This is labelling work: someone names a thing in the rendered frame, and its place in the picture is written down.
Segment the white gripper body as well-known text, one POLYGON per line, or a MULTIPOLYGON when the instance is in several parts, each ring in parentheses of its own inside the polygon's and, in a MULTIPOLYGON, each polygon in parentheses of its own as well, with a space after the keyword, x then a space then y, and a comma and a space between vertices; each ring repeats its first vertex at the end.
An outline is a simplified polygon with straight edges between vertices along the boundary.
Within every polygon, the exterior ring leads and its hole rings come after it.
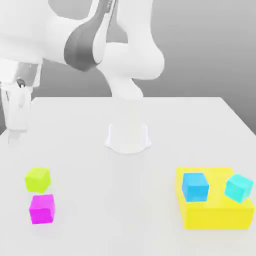
POLYGON ((1 86, 5 126, 10 131, 25 132, 29 128, 31 91, 18 85, 1 86))

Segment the small lime green cube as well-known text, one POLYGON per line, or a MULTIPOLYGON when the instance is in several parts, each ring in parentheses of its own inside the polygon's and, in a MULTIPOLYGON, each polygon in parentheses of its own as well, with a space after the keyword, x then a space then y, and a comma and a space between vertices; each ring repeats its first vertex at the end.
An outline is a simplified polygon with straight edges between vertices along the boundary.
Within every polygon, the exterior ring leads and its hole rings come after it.
POLYGON ((24 177, 28 192, 44 193, 51 184, 51 175, 48 168, 33 167, 24 177))

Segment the small magenta cube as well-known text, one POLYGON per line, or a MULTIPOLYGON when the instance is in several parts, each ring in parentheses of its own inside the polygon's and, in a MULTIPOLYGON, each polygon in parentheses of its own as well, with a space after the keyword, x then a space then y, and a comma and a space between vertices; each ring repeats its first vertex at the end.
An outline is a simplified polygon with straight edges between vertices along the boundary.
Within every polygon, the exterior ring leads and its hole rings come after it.
POLYGON ((55 217, 54 195, 34 195, 29 206, 29 214, 33 225, 52 223, 55 217))

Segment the small blue cube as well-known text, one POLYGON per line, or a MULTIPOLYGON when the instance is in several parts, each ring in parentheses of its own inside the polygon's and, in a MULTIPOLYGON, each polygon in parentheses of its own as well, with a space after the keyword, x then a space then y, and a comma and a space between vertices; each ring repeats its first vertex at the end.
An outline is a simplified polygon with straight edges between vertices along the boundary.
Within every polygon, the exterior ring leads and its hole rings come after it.
POLYGON ((203 172, 186 172, 182 178, 182 192, 187 203, 206 202, 209 182, 203 172))

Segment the small turquoise cube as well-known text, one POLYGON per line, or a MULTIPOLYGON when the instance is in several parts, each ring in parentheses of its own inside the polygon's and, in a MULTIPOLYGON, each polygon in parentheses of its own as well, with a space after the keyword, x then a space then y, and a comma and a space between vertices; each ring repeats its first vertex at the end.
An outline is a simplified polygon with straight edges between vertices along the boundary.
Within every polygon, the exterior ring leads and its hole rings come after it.
POLYGON ((227 180, 224 195, 242 204, 250 196, 253 185, 251 179, 236 173, 227 180))

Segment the large yellow box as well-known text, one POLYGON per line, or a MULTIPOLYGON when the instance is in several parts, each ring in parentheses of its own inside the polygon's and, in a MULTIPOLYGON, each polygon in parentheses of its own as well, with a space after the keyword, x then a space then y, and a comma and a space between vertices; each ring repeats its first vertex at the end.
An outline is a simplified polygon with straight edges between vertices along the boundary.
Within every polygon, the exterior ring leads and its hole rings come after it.
POLYGON ((236 174, 231 167, 177 167, 175 192, 186 229, 248 229, 255 206, 248 197, 237 203, 224 195, 227 180, 236 174), (186 202, 182 192, 184 173, 204 173, 209 191, 206 202, 186 202))

